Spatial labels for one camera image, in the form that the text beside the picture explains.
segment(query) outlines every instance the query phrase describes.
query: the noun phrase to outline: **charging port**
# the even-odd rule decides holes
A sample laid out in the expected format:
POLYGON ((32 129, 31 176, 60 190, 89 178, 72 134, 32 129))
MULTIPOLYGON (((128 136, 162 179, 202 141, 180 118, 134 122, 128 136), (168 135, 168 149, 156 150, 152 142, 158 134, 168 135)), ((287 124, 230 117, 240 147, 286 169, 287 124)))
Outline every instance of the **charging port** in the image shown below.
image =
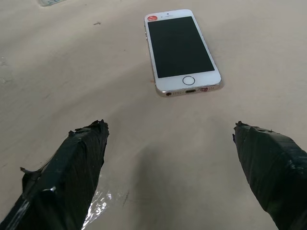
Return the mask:
POLYGON ((196 90, 187 90, 186 93, 195 92, 196 90))

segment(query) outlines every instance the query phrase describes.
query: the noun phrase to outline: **home button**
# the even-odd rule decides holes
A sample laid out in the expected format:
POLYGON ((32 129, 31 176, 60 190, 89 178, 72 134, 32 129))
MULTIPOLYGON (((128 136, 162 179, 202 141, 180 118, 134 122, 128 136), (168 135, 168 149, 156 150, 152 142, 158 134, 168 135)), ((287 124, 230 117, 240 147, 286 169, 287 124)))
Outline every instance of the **home button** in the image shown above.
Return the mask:
POLYGON ((190 76, 186 76, 182 79, 183 83, 186 85, 192 85, 195 83, 195 79, 193 77, 190 76))

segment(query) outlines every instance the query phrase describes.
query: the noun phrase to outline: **white smartphone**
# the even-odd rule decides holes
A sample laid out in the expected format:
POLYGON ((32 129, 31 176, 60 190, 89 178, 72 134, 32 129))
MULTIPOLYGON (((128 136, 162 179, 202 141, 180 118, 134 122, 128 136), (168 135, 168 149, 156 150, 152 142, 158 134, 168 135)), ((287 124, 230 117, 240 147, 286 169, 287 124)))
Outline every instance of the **white smartphone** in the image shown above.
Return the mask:
POLYGON ((161 96, 207 92, 221 75, 190 10, 151 13, 145 32, 157 92, 161 96))

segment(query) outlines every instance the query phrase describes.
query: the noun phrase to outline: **phone screen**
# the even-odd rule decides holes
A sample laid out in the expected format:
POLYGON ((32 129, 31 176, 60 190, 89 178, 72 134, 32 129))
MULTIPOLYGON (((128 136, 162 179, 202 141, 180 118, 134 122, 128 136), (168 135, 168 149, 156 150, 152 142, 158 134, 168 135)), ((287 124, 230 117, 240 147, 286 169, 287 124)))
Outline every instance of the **phone screen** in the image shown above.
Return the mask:
POLYGON ((158 78, 213 71, 192 17, 148 23, 158 78))

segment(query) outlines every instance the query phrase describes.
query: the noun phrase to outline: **phone bezel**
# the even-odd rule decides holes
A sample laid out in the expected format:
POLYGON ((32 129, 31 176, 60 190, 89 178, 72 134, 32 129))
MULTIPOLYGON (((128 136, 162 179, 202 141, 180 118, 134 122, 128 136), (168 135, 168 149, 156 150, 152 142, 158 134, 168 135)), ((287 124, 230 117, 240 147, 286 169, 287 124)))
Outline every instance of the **phone bezel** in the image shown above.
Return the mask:
POLYGON ((175 91, 178 89, 192 89, 192 88, 197 88, 197 87, 203 87, 203 86, 210 86, 210 85, 216 85, 221 82, 221 75, 215 65, 215 62, 211 56, 211 53, 208 49, 208 46, 203 38, 203 35, 201 33, 201 30, 196 22, 196 19, 192 13, 191 10, 177 10, 177 11, 166 11, 166 12, 160 12, 160 13, 151 13, 145 16, 145 30, 147 33, 147 40, 148 40, 148 46, 149 46, 149 52, 150 52, 150 57, 153 65, 153 73, 154 73, 154 78, 155 78, 155 83, 156 87, 160 91, 175 91), (150 31, 148 29, 148 23, 150 22, 148 20, 149 16, 156 16, 157 20, 155 21, 162 21, 162 20, 169 20, 169 19, 174 19, 174 18, 182 18, 182 17, 189 17, 191 16, 195 26, 198 30, 198 33, 200 34, 201 40, 206 48, 206 51, 209 55, 209 58, 213 64, 214 71, 209 71, 209 72, 200 72, 200 73, 192 73, 192 74, 185 74, 185 75, 178 75, 178 76, 172 76, 172 77, 166 77, 166 78, 158 78, 157 74, 157 69, 155 65, 155 59, 154 59, 154 52, 153 52, 153 47, 151 43, 151 38, 150 38, 150 31), (195 83, 193 85, 185 85, 183 83, 183 78, 186 76, 191 76, 195 79, 195 83))

